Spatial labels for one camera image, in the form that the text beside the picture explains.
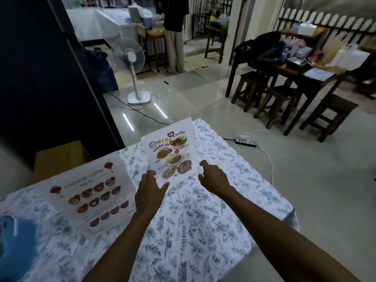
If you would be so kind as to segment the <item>tall black cabinet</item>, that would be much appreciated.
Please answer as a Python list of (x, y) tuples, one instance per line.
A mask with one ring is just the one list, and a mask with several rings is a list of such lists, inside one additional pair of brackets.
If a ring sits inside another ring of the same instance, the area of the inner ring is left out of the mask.
[(62, 0), (0, 0), (0, 137), (29, 166), (74, 141), (92, 159), (125, 148)]

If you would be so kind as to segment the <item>brown cardboard box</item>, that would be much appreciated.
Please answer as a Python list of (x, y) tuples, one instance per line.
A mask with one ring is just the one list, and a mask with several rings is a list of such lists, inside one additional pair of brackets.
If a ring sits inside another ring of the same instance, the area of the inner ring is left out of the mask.
[(81, 141), (74, 141), (39, 151), (35, 154), (30, 185), (69, 171), (90, 161), (92, 161), (92, 158), (82, 146)]

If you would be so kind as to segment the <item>dark wooden dining table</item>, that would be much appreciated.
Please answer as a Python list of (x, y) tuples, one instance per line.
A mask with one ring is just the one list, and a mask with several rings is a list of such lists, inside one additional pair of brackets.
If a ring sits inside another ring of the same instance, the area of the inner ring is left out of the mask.
[(288, 125), (288, 127), (284, 131), (283, 133), (284, 136), (289, 135), (289, 133), (293, 130), (293, 128), (298, 123), (298, 121), (300, 120), (304, 112), (313, 102), (315, 97), (327, 84), (329, 84), (331, 81), (336, 80), (335, 84), (327, 93), (327, 96), (328, 96), (329, 94), (333, 93), (337, 89), (339, 84), (343, 81), (343, 79), (347, 75), (346, 71), (335, 72), (335, 74), (331, 76), (330, 78), (328, 78), (327, 80), (319, 81), (319, 80), (314, 80), (314, 79), (304, 76), (303, 70), (289, 68), (287, 67), (286, 64), (278, 65), (278, 64), (271, 64), (271, 63), (264, 62), (263, 64), (260, 63), (251, 67), (257, 70), (261, 69), (261, 70), (266, 70), (267, 72), (270, 72), (274, 76), (273, 81), (276, 81), (279, 75), (286, 77), (288, 79), (288, 82), (294, 82), (297, 85), (298, 90), (302, 92), (303, 95), (307, 98), (306, 101), (303, 102), (303, 105), (301, 106), (301, 108), (298, 109), (291, 123)]

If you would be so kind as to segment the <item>light wooden side table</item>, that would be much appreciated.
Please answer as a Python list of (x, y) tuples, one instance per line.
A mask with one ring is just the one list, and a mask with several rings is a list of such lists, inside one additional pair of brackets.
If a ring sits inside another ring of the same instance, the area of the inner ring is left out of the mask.
[(155, 71), (160, 74), (161, 67), (168, 65), (168, 54), (163, 27), (146, 28), (142, 24), (137, 25), (138, 41), (141, 45), (145, 64), (152, 69), (152, 62), (155, 64)]

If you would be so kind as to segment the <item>person's right hand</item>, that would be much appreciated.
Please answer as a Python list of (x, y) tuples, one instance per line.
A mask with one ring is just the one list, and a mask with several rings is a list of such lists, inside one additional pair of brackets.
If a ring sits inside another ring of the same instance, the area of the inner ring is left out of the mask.
[(230, 185), (225, 172), (217, 165), (211, 165), (206, 160), (202, 160), (199, 165), (203, 169), (200, 174), (204, 175), (207, 180), (207, 186), (203, 186), (206, 190), (225, 200), (236, 193), (235, 188)]

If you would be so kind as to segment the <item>red lantern food menu stand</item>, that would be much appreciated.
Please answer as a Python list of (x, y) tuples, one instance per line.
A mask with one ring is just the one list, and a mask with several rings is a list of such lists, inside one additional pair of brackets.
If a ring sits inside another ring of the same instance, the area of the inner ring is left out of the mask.
[(136, 188), (118, 152), (44, 180), (38, 190), (90, 239), (125, 228), (135, 212)]

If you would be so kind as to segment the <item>person's right forearm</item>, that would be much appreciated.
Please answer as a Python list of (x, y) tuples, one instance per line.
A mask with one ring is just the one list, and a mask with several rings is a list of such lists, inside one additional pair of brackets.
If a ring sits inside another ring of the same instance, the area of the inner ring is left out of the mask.
[(361, 282), (327, 252), (232, 186), (217, 191), (285, 282)]

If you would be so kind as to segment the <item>white picket fence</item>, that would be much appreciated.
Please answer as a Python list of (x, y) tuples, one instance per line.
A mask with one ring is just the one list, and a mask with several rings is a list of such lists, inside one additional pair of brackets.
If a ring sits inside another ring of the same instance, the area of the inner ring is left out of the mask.
[(284, 8), (280, 10), (273, 30), (287, 35), (288, 31), (294, 33), (294, 27), (303, 22), (310, 22), (321, 27), (324, 31), (319, 34), (318, 44), (324, 44), (342, 35), (342, 41), (360, 44), (365, 38), (376, 37), (376, 18), (347, 16), (345, 14), (324, 13), (309, 11), (301, 8)]

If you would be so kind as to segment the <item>person's left forearm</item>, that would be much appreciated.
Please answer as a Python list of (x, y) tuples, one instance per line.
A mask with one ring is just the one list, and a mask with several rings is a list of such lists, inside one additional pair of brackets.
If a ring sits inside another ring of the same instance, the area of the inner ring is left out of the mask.
[(155, 214), (151, 209), (137, 210), (82, 282), (128, 282), (140, 244)]

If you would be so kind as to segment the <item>white tissue box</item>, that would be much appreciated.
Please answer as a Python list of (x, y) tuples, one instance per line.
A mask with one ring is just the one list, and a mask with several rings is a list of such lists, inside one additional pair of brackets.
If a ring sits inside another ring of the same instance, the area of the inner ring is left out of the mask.
[(312, 24), (311, 22), (302, 22), (298, 27), (297, 34), (302, 36), (313, 36), (317, 29), (317, 25)]

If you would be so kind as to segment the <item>white paper sheet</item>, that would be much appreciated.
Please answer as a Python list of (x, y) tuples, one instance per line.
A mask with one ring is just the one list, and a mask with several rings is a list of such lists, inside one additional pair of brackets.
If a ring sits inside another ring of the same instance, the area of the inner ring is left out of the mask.
[(336, 73), (320, 68), (311, 68), (304, 72), (303, 75), (313, 80), (326, 81), (335, 76)]

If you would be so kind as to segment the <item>dark wooden stool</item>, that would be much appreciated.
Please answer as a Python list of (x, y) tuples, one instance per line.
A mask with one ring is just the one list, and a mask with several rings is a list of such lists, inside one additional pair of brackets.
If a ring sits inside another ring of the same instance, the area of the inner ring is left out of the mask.
[(300, 89), (285, 85), (269, 88), (254, 118), (259, 118), (262, 113), (268, 116), (266, 129), (270, 129), (273, 123), (278, 119), (281, 119), (280, 125), (284, 126), (291, 114), (294, 104), (301, 98), (301, 95), (302, 92)]
[(231, 103), (235, 104), (237, 100), (242, 101), (245, 104), (243, 109), (245, 113), (249, 111), (252, 103), (255, 103), (255, 107), (258, 108), (270, 78), (259, 71), (242, 74)]
[[(307, 126), (312, 126), (319, 131), (321, 135), (319, 142), (324, 142), (327, 136), (332, 135), (343, 121), (356, 109), (359, 105), (344, 99), (336, 94), (330, 94), (324, 97), (308, 118), (299, 127), (304, 130)], [(329, 119), (323, 115), (325, 110), (331, 110), (336, 113), (333, 119)]]

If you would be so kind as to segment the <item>white food menu stand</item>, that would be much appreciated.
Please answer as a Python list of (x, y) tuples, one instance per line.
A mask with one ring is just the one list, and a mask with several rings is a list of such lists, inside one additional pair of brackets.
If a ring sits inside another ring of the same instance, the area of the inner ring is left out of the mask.
[(172, 186), (199, 171), (192, 119), (186, 118), (141, 137), (150, 169), (162, 187)]

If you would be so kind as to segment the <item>black bag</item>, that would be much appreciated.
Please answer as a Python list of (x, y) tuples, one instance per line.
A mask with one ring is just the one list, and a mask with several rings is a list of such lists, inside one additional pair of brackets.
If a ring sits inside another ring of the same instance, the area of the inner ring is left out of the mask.
[(284, 49), (281, 33), (268, 32), (239, 44), (235, 49), (234, 64), (247, 63), (253, 69), (263, 69), (278, 62)]

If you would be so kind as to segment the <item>white standing fan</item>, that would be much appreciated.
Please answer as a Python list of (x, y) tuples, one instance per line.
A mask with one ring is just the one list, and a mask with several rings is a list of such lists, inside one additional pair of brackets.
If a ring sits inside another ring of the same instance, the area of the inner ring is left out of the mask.
[(145, 55), (138, 42), (120, 37), (111, 44), (116, 64), (131, 75), (134, 91), (128, 95), (129, 105), (147, 104), (151, 101), (148, 91), (141, 90), (136, 74), (144, 67)]

